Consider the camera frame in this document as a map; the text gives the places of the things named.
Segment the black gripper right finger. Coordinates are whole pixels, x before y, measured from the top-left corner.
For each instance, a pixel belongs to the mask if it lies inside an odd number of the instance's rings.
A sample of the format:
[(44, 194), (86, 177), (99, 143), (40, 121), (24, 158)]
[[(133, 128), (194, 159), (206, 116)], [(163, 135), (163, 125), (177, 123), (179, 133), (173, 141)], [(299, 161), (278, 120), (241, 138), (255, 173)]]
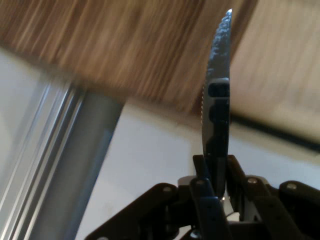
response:
[(320, 191), (289, 180), (278, 188), (246, 175), (234, 155), (227, 159), (226, 187), (238, 221), (229, 229), (235, 240), (318, 240)]

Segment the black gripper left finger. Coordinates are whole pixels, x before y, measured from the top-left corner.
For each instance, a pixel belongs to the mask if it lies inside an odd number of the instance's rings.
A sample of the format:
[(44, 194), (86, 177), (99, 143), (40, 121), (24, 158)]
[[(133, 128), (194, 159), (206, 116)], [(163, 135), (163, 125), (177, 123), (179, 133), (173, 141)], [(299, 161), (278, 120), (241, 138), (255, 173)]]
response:
[(187, 184), (159, 183), (115, 214), (87, 240), (173, 240), (190, 226), (186, 239), (231, 240), (220, 202), (226, 182), (227, 159), (195, 155), (196, 176)]

